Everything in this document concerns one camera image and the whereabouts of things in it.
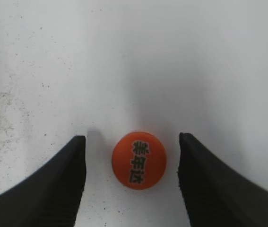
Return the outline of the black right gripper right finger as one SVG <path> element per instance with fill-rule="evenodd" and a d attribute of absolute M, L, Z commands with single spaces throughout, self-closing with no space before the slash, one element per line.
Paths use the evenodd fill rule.
<path fill-rule="evenodd" d="M 179 188 L 192 227 L 268 227 L 268 191 L 180 133 Z"/>

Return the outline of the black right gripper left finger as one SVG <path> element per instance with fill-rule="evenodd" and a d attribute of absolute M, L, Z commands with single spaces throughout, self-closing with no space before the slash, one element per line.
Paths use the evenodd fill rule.
<path fill-rule="evenodd" d="M 73 137 L 52 159 L 0 194 L 0 227 L 73 227 L 86 182 L 86 138 Z"/>

